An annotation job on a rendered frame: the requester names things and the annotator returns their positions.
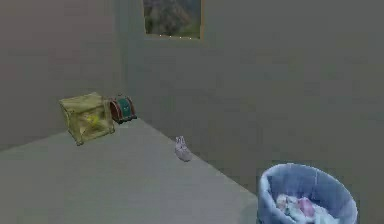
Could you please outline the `yellow-green wooden crate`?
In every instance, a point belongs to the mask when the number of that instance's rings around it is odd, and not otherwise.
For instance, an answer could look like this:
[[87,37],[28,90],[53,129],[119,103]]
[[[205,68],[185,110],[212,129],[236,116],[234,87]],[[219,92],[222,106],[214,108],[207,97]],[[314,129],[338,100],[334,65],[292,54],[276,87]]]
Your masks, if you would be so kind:
[[68,132],[78,146],[115,132],[109,103],[96,92],[59,101]]

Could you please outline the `blue bin with garbage bag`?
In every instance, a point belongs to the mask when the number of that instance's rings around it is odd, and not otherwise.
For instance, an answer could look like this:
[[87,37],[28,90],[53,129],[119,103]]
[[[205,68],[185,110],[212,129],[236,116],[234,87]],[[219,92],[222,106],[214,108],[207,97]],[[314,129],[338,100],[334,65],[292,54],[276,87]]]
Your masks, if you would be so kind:
[[257,224],[298,224],[276,207],[281,194],[308,198],[340,224],[358,224],[356,202],[340,181],[315,167],[295,163],[277,164],[261,174]]

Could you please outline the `small grey rabbit toy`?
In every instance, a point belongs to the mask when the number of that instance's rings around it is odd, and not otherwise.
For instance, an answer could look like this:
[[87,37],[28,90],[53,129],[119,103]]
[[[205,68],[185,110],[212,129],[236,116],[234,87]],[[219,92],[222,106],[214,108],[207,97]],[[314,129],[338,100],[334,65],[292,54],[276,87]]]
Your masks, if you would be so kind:
[[192,153],[187,147],[183,136],[178,136],[176,138],[175,154],[180,160],[184,162],[188,162],[192,159]]

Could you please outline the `green and red chest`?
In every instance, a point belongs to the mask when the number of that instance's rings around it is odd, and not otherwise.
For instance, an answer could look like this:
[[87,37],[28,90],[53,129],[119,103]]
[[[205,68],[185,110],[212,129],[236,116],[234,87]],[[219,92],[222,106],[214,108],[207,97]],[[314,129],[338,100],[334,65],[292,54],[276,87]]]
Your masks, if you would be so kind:
[[110,111],[112,119],[118,124],[137,118],[133,102],[128,96],[118,96],[112,99]]

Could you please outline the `framed landscape picture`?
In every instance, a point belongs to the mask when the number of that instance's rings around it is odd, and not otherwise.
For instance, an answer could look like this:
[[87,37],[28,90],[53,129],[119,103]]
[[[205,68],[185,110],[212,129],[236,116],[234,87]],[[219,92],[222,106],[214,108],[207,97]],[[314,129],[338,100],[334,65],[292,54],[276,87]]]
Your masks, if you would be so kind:
[[142,0],[147,35],[200,39],[203,0]]

